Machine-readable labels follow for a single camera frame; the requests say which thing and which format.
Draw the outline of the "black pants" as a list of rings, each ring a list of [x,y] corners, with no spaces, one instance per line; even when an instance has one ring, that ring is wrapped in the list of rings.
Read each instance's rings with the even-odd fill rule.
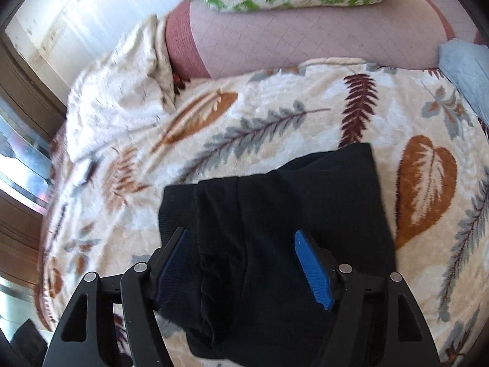
[[[298,230],[359,272],[384,276],[396,267],[366,143],[265,174],[166,187],[158,219],[163,242],[178,228],[190,233],[177,288],[160,312],[203,359],[308,366],[316,358],[331,316],[298,261]]]

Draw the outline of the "leaf pattern fleece blanket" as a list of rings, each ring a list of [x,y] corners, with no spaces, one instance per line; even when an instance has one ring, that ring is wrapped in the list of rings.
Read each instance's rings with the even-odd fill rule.
[[[488,321],[488,126],[439,70],[308,61],[193,80],[158,124],[79,161],[65,124],[50,152],[35,304],[54,330],[80,278],[118,274],[161,238],[166,186],[265,173],[369,143],[401,274],[444,366],[462,366]]]

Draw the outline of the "stained glass window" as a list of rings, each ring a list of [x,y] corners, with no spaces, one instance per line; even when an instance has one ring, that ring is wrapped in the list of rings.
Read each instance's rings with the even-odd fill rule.
[[[44,215],[50,184],[48,144],[4,100],[0,114],[1,190]]]

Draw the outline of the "light blue folded cloth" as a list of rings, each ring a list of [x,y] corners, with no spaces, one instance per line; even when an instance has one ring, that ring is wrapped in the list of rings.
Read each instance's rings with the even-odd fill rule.
[[[488,126],[488,56],[486,45],[454,38],[439,47],[439,70],[458,88]]]

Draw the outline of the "pink padded headboard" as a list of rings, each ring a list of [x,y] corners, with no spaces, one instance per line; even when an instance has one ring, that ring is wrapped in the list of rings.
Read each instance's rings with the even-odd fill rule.
[[[171,64],[184,79],[239,76],[327,57],[432,69],[453,38],[485,39],[455,0],[384,0],[357,8],[220,13],[181,2],[167,19]]]

